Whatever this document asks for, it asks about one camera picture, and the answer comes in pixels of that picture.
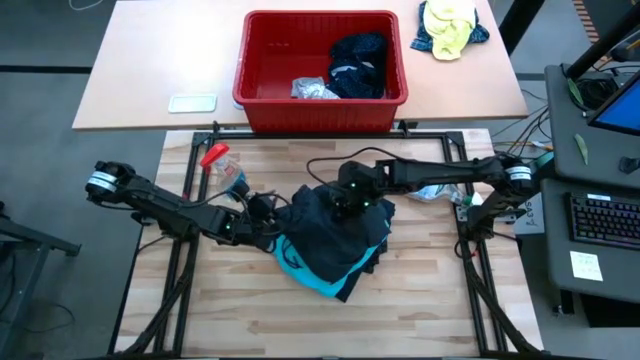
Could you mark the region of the black keyboard blue backlight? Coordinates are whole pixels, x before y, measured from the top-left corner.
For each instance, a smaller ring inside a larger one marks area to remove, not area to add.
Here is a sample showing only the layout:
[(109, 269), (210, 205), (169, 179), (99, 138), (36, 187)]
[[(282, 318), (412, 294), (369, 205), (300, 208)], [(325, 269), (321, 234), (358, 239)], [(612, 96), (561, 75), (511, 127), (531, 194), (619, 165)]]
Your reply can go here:
[(564, 200), (572, 241), (640, 250), (640, 199), (568, 192)]

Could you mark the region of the monitor with blue screen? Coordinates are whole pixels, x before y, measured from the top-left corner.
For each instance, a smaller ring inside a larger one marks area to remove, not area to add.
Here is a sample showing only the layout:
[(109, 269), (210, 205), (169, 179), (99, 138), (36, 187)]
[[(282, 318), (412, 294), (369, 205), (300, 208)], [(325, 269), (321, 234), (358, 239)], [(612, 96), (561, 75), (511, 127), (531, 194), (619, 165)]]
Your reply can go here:
[(640, 70), (594, 113), (588, 125), (640, 136)]

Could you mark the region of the large red plastic laundry bin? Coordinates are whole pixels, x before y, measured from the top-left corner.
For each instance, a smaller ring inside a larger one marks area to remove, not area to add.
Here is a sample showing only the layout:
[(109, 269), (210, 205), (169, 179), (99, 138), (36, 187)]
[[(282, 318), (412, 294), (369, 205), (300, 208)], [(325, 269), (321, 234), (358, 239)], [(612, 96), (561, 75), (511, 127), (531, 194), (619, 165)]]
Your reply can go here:
[[(388, 44), (380, 99), (298, 99), (292, 81), (328, 83), (330, 49), (342, 38), (380, 33)], [(253, 11), (244, 30), (233, 89), (255, 132), (386, 132), (408, 88), (397, 16), (390, 11)]]

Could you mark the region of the navy patterned garment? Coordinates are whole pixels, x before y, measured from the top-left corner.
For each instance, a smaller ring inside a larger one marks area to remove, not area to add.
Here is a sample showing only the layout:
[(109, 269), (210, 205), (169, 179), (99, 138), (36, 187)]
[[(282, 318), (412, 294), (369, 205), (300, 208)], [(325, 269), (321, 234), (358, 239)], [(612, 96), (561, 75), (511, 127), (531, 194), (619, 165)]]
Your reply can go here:
[(330, 49), (327, 88), (339, 98), (380, 99), (385, 93), (388, 44), (380, 33), (349, 35)]

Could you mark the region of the green leaf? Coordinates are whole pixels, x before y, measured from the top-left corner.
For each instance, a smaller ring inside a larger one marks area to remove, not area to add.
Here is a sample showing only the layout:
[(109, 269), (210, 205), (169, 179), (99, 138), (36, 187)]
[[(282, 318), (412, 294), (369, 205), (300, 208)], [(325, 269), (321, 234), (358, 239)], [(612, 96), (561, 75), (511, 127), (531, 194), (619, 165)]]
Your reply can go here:
[(589, 164), (589, 153), (584, 138), (580, 134), (575, 134), (574, 141), (579, 149), (584, 165), (587, 166)]
[(584, 102), (580, 93), (580, 90), (578, 88), (578, 86), (576, 85), (576, 83), (571, 79), (568, 78), (567, 79), (567, 85), (568, 85), (568, 89), (569, 89), (569, 94), (570, 97), (572, 99), (572, 101), (574, 102), (574, 104), (583, 109), (584, 108)]

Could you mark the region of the turquoise shorts white mesh lining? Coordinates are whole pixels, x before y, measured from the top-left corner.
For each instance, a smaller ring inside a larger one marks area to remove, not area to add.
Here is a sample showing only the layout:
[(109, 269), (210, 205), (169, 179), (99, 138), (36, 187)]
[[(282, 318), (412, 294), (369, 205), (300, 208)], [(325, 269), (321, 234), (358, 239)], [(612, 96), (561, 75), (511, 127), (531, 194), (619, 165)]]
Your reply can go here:
[(272, 253), (287, 275), (326, 297), (347, 301), (362, 273), (371, 273), (386, 251), (390, 220), (380, 220), (371, 234), (328, 225), (281, 235)]

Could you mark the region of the white paper label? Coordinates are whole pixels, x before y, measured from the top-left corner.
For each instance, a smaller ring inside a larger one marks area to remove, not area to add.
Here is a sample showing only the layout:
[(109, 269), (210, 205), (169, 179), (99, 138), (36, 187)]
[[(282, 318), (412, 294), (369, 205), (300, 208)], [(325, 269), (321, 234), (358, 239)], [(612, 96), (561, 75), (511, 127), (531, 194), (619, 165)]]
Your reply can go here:
[(525, 213), (519, 217), (514, 224), (514, 232), (516, 235), (538, 235), (545, 232), (544, 210), (542, 205), (542, 197), (537, 193), (527, 201), (522, 203), (519, 208)]

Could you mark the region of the black metal stand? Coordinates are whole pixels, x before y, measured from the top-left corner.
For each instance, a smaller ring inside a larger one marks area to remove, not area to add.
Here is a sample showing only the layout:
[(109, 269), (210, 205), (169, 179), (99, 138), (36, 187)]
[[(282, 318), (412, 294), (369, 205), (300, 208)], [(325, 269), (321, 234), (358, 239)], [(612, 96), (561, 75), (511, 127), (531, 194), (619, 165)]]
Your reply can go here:
[(4, 299), (0, 284), (0, 360), (8, 360), (12, 342), (24, 328), (27, 310), (49, 253), (58, 250), (76, 257), (81, 249), (79, 244), (14, 222), (4, 213), (4, 207), (0, 201), (0, 270), (9, 264)]

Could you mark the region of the black aluminium table frame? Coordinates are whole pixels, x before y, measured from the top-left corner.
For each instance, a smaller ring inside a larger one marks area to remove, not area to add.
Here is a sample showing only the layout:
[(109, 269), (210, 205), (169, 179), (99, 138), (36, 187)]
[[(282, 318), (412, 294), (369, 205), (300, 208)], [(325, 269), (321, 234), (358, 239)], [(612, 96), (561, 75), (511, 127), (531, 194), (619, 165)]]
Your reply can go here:
[[(275, 139), (224, 131), (220, 138), (254, 188), (284, 197), (301, 185), (333, 179), (345, 155), (372, 164), (387, 153), (440, 162), (494, 152), (485, 129)], [(183, 333), (186, 358), (477, 355), (472, 303), (454, 252), (453, 206), (403, 196), (395, 205), (388, 251), (372, 273), (360, 277), (346, 302), (299, 285), (267, 253), (202, 239), (187, 318), (171, 315), (167, 336)]]

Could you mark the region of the Windex spray bottle red trigger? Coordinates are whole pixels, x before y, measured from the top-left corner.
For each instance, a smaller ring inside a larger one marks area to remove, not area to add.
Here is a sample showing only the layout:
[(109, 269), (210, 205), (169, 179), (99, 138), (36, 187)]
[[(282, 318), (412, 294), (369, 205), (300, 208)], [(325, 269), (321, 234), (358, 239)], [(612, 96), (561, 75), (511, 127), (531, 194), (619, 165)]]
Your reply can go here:
[(215, 193), (210, 200), (223, 196), (235, 202), (245, 199), (249, 192), (245, 172), (230, 156), (226, 143), (213, 145), (200, 160), (200, 166), (215, 181)]

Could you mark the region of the grey desk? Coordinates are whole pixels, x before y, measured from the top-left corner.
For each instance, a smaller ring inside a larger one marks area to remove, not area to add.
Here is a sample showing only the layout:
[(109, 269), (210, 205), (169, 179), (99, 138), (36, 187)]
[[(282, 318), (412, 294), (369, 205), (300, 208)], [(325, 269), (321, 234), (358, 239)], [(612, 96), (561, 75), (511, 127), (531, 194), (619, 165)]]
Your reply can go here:
[[(569, 234), (564, 195), (583, 192), (606, 195), (606, 190), (555, 179), (541, 182), (548, 271), (552, 283), (564, 290), (614, 300), (640, 303), (640, 250), (574, 242)], [(574, 278), (570, 252), (598, 256), (602, 282)]]
[[(640, 169), (631, 174), (624, 174), (618, 169), (621, 157), (640, 157), (640, 136), (589, 126), (582, 110), (570, 99), (563, 69), (549, 65), (544, 75), (556, 173), (575, 181), (640, 190)], [(587, 144), (587, 166), (574, 141), (575, 134), (580, 134)]]

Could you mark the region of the black garment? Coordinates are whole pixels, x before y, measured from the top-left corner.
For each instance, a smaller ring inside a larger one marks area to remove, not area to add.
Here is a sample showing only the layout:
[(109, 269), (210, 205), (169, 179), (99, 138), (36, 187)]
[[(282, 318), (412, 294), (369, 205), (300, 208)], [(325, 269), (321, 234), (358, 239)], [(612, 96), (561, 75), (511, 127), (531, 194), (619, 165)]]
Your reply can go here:
[(303, 185), (278, 210), (283, 234), (273, 254), (282, 268), (308, 285), (335, 284), (367, 264), (390, 235), (395, 204), (383, 199), (354, 218), (336, 219), (325, 186)]

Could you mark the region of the light grey garment in bin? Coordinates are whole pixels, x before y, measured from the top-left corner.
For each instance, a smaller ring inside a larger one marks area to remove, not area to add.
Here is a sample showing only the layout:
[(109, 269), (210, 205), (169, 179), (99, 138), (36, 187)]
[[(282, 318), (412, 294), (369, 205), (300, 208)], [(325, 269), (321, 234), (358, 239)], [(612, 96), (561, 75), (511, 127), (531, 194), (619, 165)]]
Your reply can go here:
[(292, 81), (291, 96), (298, 99), (339, 99), (339, 96), (325, 85), (322, 77), (300, 77), (294, 79)]

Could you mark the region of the white sticky note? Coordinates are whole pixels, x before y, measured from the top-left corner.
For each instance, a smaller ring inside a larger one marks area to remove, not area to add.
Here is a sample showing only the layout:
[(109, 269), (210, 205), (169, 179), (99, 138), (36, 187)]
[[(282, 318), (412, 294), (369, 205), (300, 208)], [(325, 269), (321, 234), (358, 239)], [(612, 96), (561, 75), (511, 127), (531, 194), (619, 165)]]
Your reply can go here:
[(597, 282), (603, 281), (597, 255), (571, 251), (570, 262), (574, 278)]

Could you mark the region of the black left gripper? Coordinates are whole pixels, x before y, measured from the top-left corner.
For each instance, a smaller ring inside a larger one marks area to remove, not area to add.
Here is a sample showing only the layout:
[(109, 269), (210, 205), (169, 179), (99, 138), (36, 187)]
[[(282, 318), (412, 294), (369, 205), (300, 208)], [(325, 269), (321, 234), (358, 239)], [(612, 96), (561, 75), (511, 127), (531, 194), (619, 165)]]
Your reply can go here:
[(219, 206), (224, 211), (222, 225), (212, 239), (218, 245), (259, 246), (263, 252), (273, 253), (277, 239), (286, 230), (286, 223), (276, 220), (274, 201), (268, 194), (257, 194), (241, 204), (241, 211)]

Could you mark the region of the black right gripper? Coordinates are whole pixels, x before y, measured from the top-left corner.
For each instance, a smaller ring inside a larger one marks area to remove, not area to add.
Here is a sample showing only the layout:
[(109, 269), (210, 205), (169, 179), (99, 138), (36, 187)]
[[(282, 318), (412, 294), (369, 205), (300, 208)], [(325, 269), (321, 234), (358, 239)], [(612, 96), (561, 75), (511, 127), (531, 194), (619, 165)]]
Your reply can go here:
[(393, 212), (394, 204), (385, 199), (393, 165), (392, 160), (378, 160), (373, 167), (356, 161), (342, 164), (338, 179), (329, 183), (333, 215), (337, 219), (354, 218), (378, 206)]

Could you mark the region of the clear spray bottle green nozzle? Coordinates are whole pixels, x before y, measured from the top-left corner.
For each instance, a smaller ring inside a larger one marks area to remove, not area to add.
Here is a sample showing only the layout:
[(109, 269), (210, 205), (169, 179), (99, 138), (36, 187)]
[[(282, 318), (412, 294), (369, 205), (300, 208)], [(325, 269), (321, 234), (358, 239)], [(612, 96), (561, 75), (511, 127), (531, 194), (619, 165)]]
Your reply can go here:
[(463, 207), (481, 205), (483, 203), (483, 198), (480, 195), (463, 193), (460, 188), (454, 184), (428, 185), (417, 192), (407, 194), (407, 197), (421, 202), (447, 199)]

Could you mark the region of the beige side table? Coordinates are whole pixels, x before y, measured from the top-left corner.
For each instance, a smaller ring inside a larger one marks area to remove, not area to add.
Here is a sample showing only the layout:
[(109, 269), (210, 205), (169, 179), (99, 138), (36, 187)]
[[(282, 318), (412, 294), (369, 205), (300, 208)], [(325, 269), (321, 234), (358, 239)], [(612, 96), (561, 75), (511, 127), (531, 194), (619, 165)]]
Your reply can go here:
[[(410, 48), (421, 0), (122, 0), (116, 3), (73, 127), (196, 129), (244, 125), (232, 89), (245, 16), (253, 10), (388, 10), (399, 19), (408, 99), (397, 118), (471, 121), (528, 110), (488, 0), (474, 0), (489, 40), (441, 62)], [(214, 112), (168, 112), (174, 95), (215, 94)]]

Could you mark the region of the yellow cloth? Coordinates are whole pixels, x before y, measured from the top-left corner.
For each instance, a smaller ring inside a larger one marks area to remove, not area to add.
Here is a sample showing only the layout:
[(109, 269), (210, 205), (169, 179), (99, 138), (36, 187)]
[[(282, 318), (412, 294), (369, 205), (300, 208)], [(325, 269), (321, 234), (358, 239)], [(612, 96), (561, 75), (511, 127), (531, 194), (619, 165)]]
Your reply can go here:
[(437, 60), (461, 57), (476, 27), (475, 11), (473, 0), (426, 0), (422, 20), (433, 40), (432, 53)]

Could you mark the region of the black diagonal pole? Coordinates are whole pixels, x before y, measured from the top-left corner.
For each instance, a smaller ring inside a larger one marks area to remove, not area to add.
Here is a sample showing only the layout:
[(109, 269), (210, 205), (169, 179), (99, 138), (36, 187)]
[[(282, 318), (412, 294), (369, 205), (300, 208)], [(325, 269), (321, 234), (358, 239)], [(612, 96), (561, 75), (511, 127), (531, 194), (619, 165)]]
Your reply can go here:
[(583, 53), (569, 68), (565, 75), (572, 80), (581, 77), (592, 65), (599, 61), (616, 44), (623, 40), (624, 36), (640, 25), (640, 2), (622, 17), (621, 20)]
[(508, 56), (511, 56), (542, 8), (545, 0), (513, 0), (499, 32)]

